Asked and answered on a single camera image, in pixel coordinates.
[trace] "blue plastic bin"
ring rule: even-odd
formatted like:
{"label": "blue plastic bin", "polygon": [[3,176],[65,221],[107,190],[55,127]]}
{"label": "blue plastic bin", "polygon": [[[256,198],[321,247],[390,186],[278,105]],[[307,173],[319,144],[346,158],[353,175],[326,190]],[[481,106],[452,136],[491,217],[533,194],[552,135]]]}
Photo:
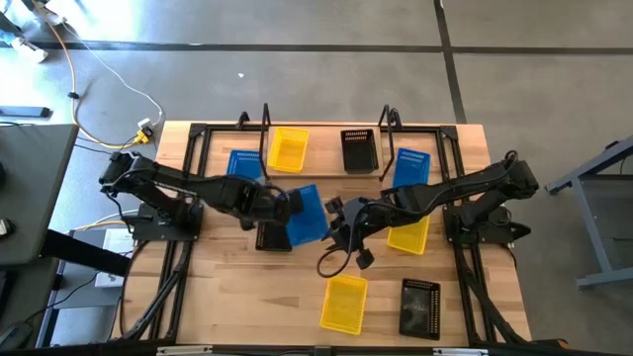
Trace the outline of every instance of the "blue plastic bin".
{"label": "blue plastic bin", "polygon": [[317,186],[311,184],[299,188],[299,191],[304,202],[304,210],[298,214],[292,214],[286,224],[286,233],[293,246],[322,239],[327,233],[325,212]]}
{"label": "blue plastic bin", "polygon": [[230,152],[226,174],[237,174],[252,179],[261,177],[259,152],[234,149]]}
{"label": "blue plastic bin", "polygon": [[412,149],[399,148],[396,173],[392,187],[427,183],[431,167],[431,155]]}

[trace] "wooden tabletop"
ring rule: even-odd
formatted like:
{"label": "wooden tabletop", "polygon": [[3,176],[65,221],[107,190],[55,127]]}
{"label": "wooden tabletop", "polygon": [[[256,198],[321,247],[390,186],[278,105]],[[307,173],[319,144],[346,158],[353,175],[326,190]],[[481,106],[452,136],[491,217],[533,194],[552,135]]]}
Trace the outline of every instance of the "wooden tabletop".
{"label": "wooden tabletop", "polygon": [[[163,130],[156,160],[182,168],[190,122],[168,122]],[[283,126],[288,123],[275,123]],[[340,147],[341,126],[367,127],[372,124],[320,123],[331,134],[309,140],[306,165],[319,162],[316,146]],[[458,125],[459,142],[466,173],[491,163],[484,129],[480,125]],[[389,161],[389,141],[382,133],[382,160]],[[259,133],[213,133],[206,175],[225,174],[233,149],[257,149]],[[440,165],[435,139],[428,133],[395,133],[395,148],[406,147],[431,154],[429,183],[439,183]],[[198,166],[197,147],[194,169]],[[448,160],[454,167],[450,150]],[[342,167],[340,156],[330,158],[331,167]],[[273,177],[284,189],[316,183],[321,200],[340,196],[343,201],[358,196],[378,198],[389,188],[393,171],[380,183],[375,176],[350,177],[344,172],[327,177]],[[196,242],[187,279],[187,288],[178,332],[178,343],[205,344],[292,344],[358,346],[438,346],[467,345],[455,259],[446,242],[439,209],[430,215],[430,228],[423,255],[414,255],[387,246],[387,231],[365,239],[376,260],[361,271],[350,262],[344,274],[369,281],[367,302],[358,336],[319,327],[326,280],[316,272],[318,258],[331,242],[311,242],[294,247],[290,253],[255,250],[255,230],[242,231],[235,218],[206,208],[203,231]],[[131,327],[154,297],[163,261],[165,243],[152,242],[136,260],[125,295],[125,325]],[[516,332],[530,339],[521,291],[509,253],[495,245],[481,246],[484,271],[491,299]],[[326,259],[323,269],[339,266],[343,253]],[[399,314],[403,278],[441,284],[439,341],[399,335]],[[162,330],[170,315],[168,300]],[[478,330],[483,334],[481,310],[473,303]]]}

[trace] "yellow plastic bin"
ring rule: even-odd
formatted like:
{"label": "yellow plastic bin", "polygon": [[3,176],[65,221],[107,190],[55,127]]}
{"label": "yellow plastic bin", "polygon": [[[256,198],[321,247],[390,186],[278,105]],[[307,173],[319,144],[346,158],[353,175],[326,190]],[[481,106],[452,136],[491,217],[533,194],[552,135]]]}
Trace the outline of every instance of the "yellow plastic bin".
{"label": "yellow plastic bin", "polygon": [[367,298],[367,280],[335,276],[327,280],[320,326],[359,335]]}
{"label": "yellow plastic bin", "polygon": [[422,254],[428,236],[428,216],[419,222],[389,229],[387,245],[402,251]]}
{"label": "yellow plastic bin", "polygon": [[268,165],[282,172],[301,173],[307,147],[307,130],[277,128]]}

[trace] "gray floor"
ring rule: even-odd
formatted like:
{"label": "gray floor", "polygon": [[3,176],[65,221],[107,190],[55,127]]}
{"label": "gray floor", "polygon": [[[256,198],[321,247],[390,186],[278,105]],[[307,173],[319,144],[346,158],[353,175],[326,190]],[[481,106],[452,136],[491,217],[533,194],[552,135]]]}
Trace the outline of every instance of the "gray floor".
{"label": "gray floor", "polygon": [[[50,7],[93,41],[440,45],[431,0],[55,0]],[[628,1],[444,0],[444,8],[453,45],[633,45]],[[33,39],[51,39],[33,22],[23,28]],[[390,104],[406,122],[455,123],[441,53],[99,54],[132,85],[149,91],[168,120],[234,120],[243,110],[257,117],[268,102],[273,120],[373,121],[381,106]],[[84,95],[79,120],[91,131],[125,141],[136,122],[155,118],[154,108],[125,90],[89,52],[74,50],[72,57],[77,90]],[[493,160],[517,149],[542,185],[633,134],[632,60],[632,55],[455,55],[468,123],[484,124]],[[46,105],[54,110],[52,123],[70,121],[69,74],[61,51],[51,50],[45,63],[32,65],[1,49],[0,78],[3,101]],[[141,150],[153,154],[151,146]],[[633,162],[628,163],[624,170],[631,172]],[[105,164],[105,156],[75,149],[51,227],[66,230],[115,211],[97,193]],[[630,354],[633,283],[576,288],[575,278],[597,272],[598,266],[575,202],[571,192],[553,198],[540,191],[529,201],[508,204],[517,221],[533,228],[515,250],[532,335]],[[127,199],[124,208],[135,203]],[[95,321],[101,320],[98,312],[90,318],[72,312],[64,320],[111,321],[106,316]],[[68,330],[54,341],[82,340]]]}

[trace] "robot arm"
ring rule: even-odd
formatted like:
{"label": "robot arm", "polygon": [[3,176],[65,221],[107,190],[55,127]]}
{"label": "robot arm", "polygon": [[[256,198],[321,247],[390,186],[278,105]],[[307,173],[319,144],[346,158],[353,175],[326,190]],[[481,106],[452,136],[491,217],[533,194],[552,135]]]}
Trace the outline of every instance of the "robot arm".
{"label": "robot arm", "polygon": [[[334,244],[322,259],[333,251],[343,250],[348,253],[349,260],[353,251],[359,251],[356,262],[365,269],[374,258],[364,248],[363,239],[383,228],[417,223],[440,205],[485,193],[474,203],[458,210],[462,225],[470,226],[487,217],[506,200],[530,198],[537,189],[538,182],[527,163],[518,160],[515,151],[510,151],[502,161],[486,169],[444,183],[413,184],[384,190],[378,200],[359,197],[343,204],[340,198],[335,198],[325,204],[329,213],[337,214],[328,232]],[[319,266],[317,269],[325,278],[342,270],[325,275],[320,272]]]}
{"label": "robot arm", "polygon": [[[175,225],[187,219],[190,204],[167,196],[159,187],[201,199],[217,211],[238,218],[244,229],[252,228],[253,222],[285,224],[290,218],[288,196],[276,187],[237,175],[204,178],[187,174],[136,152],[113,153],[99,183],[101,191],[108,195],[135,195]],[[275,197],[271,188],[282,194]]]}

